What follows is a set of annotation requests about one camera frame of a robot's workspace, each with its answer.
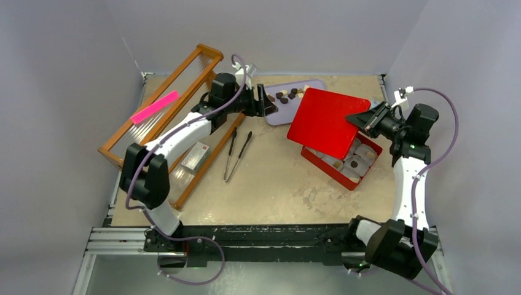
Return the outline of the red box lid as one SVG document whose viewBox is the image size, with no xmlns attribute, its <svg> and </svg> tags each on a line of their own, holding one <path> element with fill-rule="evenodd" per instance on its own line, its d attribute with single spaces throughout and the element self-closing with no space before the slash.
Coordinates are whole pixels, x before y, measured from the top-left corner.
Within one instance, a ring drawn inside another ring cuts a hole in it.
<svg viewBox="0 0 521 295">
<path fill-rule="evenodd" d="M 364 98 L 308 88 L 287 139 L 337 159 L 344 158 L 358 132 L 346 117 L 370 107 L 371 102 Z"/>
</svg>

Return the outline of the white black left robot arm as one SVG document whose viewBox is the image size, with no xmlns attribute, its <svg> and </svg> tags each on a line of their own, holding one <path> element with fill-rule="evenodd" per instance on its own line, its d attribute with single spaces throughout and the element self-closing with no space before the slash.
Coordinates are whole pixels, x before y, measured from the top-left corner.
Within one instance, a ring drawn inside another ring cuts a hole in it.
<svg viewBox="0 0 521 295">
<path fill-rule="evenodd" d="M 167 200 L 172 161 L 214 133 L 229 114 L 266 117 L 278 111 L 264 86 L 257 84 L 252 89 L 247 80 L 244 77 L 239 84 L 233 74 L 217 74 L 210 90 L 180 123 L 157 139 L 145 145 L 133 143 L 126 150 L 119 181 L 120 189 L 127 194 L 125 206 L 132 210 L 130 200 L 139 203 L 135 208 L 142 210 L 152 227 L 161 232 L 159 243 L 167 251 L 176 251 L 183 243 L 183 234 L 178 231 L 182 222 Z"/>
</svg>

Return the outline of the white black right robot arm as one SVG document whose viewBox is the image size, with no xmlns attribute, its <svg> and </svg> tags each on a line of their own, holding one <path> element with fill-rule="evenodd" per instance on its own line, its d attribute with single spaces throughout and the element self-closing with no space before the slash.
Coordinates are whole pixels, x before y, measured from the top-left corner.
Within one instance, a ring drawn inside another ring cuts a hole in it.
<svg viewBox="0 0 521 295">
<path fill-rule="evenodd" d="M 420 273 L 421 263 L 438 245 L 425 214 L 426 167 L 431 163 L 426 140 L 438 118 L 437 110 L 421 103 L 406 119 L 397 118 L 388 103 L 346 117 L 364 135 L 382 135 L 391 141 L 396 197 L 389 220 L 376 222 L 358 216 L 345 233 L 345 242 L 353 250 L 365 246 L 366 262 L 409 280 Z"/>
</svg>

